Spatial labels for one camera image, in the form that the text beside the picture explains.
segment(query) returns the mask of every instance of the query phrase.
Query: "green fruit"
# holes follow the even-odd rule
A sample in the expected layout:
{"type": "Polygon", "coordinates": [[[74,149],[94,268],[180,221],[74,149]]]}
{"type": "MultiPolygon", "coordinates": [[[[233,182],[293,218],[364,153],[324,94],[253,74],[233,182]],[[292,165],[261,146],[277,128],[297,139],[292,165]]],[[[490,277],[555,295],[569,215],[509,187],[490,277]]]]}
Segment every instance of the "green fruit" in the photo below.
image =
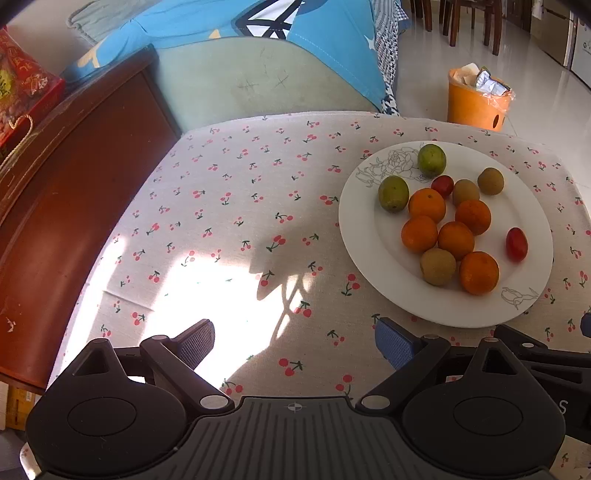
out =
{"type": "Polygon", "coordinates": [[[418,151],[418,168],[428,179],[441,175],[446,165],[447,158],[441,147],[429,143],[418,151]]]}
{"type": "Polygon", "coordinates": [[[453,187],[453,204],[458,207],[465,200],[480,200],[480,190],[470,180],[458,180],[453,187]]]}
{"type": "Polygon", "coordinates": [[[384,210],[399,212],[408,203],[408,185],[396,175],[386,177],[379,184],[378,200],[384,210]]]}
{"type": "Polygon", "coordinates": [[[450,282],[456,272],[456,259],[446,250],[432,248],[421,257],[421,272],[426,282],[442,287],[450,282]]]}
{"type": "Polygon", "coordinates": [[[496,168],[488,167],[478,175],[478,186],[485,195],[498,195],[505,187],[505,179],[496,168]]]}

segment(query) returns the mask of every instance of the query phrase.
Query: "wooden headboard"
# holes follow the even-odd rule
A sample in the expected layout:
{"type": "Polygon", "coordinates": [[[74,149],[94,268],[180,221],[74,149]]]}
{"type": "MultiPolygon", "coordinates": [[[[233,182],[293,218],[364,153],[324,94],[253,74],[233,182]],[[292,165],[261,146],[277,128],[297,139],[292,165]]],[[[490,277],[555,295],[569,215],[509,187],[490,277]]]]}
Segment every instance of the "wooden headboard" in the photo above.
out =
{"type": "Polygon", "coordinates": [[[72,93],[0,168],[0,380],[41,393],[111,230],[180,132],[152,47],[72,93]]]}

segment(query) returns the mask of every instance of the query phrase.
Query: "blue blanket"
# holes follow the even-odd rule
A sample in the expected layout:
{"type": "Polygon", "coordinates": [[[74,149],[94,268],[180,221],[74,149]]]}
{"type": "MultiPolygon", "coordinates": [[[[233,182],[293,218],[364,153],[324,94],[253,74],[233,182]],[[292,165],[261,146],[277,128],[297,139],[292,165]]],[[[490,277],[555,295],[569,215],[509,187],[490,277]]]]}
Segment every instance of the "blue blanket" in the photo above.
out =
{"type": "Polygon", "coordinates": [[[149,44],[171,48],[236,36],[299,45],[381,106],[385,85],[370,0],[162,0],[109,34],[62,77],[77,82],[149,44]]]}

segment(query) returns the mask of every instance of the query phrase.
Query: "trash can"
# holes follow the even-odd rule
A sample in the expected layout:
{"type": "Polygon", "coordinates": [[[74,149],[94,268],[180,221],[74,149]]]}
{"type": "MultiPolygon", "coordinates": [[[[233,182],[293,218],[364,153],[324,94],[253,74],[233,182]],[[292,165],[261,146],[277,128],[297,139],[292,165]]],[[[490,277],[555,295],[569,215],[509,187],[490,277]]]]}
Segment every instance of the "trash can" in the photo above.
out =
{"type": "Polygon", "coordinates": [[[500,132],[509,105],[515,97],[513,90],[502,96],[479,92],[455,80],[453,75],[456,70],[449,71],[447,121],[500,132]]]}

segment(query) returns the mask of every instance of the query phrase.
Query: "chair leg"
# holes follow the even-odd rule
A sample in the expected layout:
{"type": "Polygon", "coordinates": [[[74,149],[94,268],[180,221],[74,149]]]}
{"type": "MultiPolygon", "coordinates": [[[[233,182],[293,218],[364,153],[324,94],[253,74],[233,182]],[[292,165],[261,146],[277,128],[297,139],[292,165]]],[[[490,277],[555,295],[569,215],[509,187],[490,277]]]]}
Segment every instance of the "chair leg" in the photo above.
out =
{"type": "Polygon", "coordinates": [[[431,17],[431,0],[423,0],[423,11],[425,13],[425,30],[433,30],[433,18],[431,17]]]}
{"type": "Polygon", "coordinates": [[[443,18],[444,18],[444,13],[445,13],[445,4],[446,4],[446,0],[441,0],[439,2],[439,24],[441,25],[443,23],[443,18]]]}
{"type": "Polygon", "coordinates": [[[452,16],[452,2],[453,0],[446,0],[445,10],[443,12],[443,35],[446,37],[449,35],[449,23],[450,17],[452,16]]]}
{"type": "Polygon", "coordinates": [[[484,10],[484,45],[485,47],[491,42],[491,16],[492,12],[489,7],[484,10]]]}
{"type": "Polygon", "coordinates": [[[422,0],[411,0],[414,1],[414,14],[417,18],[423,17],[423,5],[422,0]]]}
{"type": "Polygon", "coordinates": [[[501,0],[493,1],[493,12],[495,14],[495,38],[492,44],[493,55],[498,55],[499,49],[501,48],[501,30],[503,28],[502,8],[501,0]]]}
{"type": "Polygon", "coordinates": [[[449,46],[455,47],[456,46],[456,39],[457,34],[460,30],[460,10],[461,10],[460,0],[453,0],[453,8],[452,8],[452,31],[449,35],[449,46]]]}

